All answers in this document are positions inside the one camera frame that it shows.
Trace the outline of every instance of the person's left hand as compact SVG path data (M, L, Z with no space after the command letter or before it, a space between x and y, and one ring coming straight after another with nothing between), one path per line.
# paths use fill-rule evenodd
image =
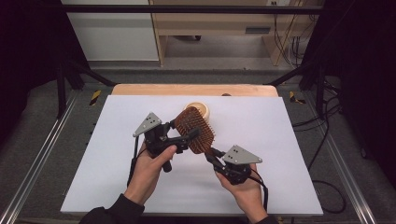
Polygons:
M134 203L144 205L157 186L163 164L172 159L176 150L176 146L170 146L158 157L152 159L143 144L134 168L134 175L124 196Z

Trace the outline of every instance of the white tabletop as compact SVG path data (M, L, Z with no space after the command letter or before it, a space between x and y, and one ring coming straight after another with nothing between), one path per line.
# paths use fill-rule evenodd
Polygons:
M246 96L109 95L61 211L84 215L94 207L110 207L126 189L134 155L132 134L143 119L154 112L163 122L170 121L193 101L210 109L213 147L228 151L238 145L262 158L258 171L269 189L269 214L323 215L282 98ZM171 130L169 136L178 133ZM173 170L162 172L145 214L243 215L205 155L185 150L171 163Z

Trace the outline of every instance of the black sleeve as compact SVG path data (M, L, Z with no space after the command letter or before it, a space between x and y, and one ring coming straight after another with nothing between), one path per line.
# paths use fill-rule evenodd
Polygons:
M275 217L269 216L269 217L265 217L263 220L261 220L256 224L278 224L278 222L276 221Z
M128 200L121 194L109 209L94 208L79 224L135 224L144 210L144 206Z

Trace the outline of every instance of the white wall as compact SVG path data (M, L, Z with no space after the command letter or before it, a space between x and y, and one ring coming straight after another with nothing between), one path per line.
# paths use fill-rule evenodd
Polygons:
M147 0L62 0L64 4L148 5ZM151 16L68 13L88 61L158 61Z

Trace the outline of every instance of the black horizontal bar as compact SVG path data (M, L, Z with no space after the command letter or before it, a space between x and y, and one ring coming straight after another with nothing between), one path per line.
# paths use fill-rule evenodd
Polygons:
M247 7L247 6L146 6L146 5L62 5L42 6L48 10L73 13L219 13L219 14L296 14L319 15L336 9L322 7Z

